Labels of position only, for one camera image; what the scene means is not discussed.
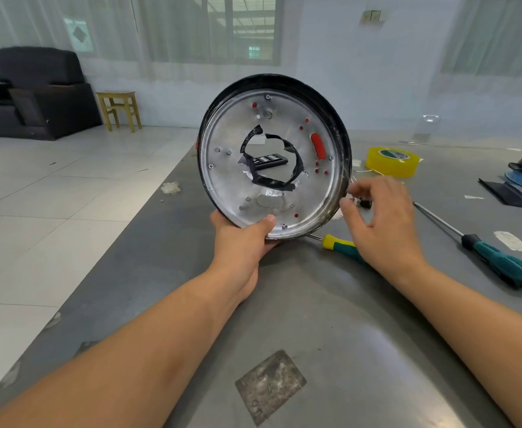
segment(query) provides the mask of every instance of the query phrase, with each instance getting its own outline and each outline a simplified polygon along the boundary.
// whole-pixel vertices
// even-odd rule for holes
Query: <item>red oval slot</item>
[[[312,141],[312,144],[314,145],[314,150],[316,151],[316,156],[318,156],[319,159],[324,159],[327,156],[326,150],[324,150],[324,145],[322,144],[322,139],[319,134],[314,132],[310,136],[310,140]]]

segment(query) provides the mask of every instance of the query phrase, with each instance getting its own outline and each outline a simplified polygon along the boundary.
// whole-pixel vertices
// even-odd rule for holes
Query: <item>packing tape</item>
[[[391,147],[372,147],[368,150],[366,167],[385,176],[411,177],[420,157],[405,150]]]

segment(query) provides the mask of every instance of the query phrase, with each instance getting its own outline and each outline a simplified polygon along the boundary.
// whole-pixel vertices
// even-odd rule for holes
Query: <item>forearm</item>
[[[425,266],[394,286],[522,428],[522,315]]]
[[[161,427],[239,300],[207,272],[0,410],[0,426]]]

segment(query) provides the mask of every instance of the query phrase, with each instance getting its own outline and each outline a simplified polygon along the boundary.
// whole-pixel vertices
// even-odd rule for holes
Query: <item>gray table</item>
[[[354,157],[364,160],[371,146],[355,145]],[[520,152],[407,149],[425,158],[406,181],[416,201],[492,243],[500,245],[496,230],[522,239],[522,209],[501,205],[477,184],[479,177],[498,181]],[[62,321],[23,354],[15,383],[0,386],[0,406],[70,360],[81,343],[105,338],[206,269],[213,206],[200,183],[195,150],[166,180],[178,180],[182,191],[165,197],[158,189],[152,195],[65,302]],[[505,286],[419,212],[416,222],[434,266],[522,313],[522,292]],[[348,238],[343,220],[319,231],[326,232]],[[229,320],[168,426],[254,427],[235,381],[279,349],[307,384],[264,426],[511,426],[409,302],[371,269],[306,238],[265,257],[257,289]]]

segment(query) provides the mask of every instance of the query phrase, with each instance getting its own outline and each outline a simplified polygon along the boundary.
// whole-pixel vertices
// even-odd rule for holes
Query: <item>screwdriver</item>
[[[446,223],[442,218],[427,210],[421,204],[414,202],[413,205],[426,215],[436,219],[447,228],[461,237],[461,245],[468,251],[474,252],[485,262],[490,269],[509,284],[522,289],[522,260],[507,255],[494,246],[483,242],[476,234],[463,234],[457,228]]]
[[[366,261],[360,255],[360,252],[356,249],[352,242],[348,240],[342,240],[340,238],[331,236],[327,234],[322,237],[318,237],[312,234],[309,234],[307,237],[313,238],[315,240],[319,240],[322,242],[322,247],[324,249],[328,249],[329,251],[340,252],[344,254],[346,257],[350,257],[351,259],[355,259],[360,264],[367,264]]]

